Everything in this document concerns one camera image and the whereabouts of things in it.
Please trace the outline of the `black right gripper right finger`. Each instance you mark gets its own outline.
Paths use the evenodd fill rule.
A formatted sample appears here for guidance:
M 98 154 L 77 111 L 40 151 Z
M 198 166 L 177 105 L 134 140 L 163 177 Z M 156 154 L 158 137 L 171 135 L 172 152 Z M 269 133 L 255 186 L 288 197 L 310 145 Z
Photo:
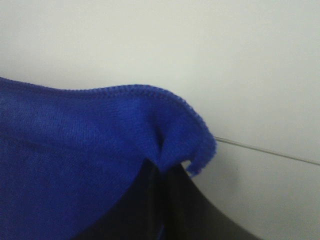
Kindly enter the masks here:
M 161 240 L 258 240 L 214 206 L 181 165 L 159 175 L 163 199 Z

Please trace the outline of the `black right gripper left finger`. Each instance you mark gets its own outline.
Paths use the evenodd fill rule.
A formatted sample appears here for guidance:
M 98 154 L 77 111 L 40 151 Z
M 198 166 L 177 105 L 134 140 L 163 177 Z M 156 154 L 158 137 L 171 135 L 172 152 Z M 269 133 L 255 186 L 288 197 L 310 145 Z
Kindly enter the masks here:
M 145 161 L 125 194 L 74 240 L 160 239 L 159 172 Z

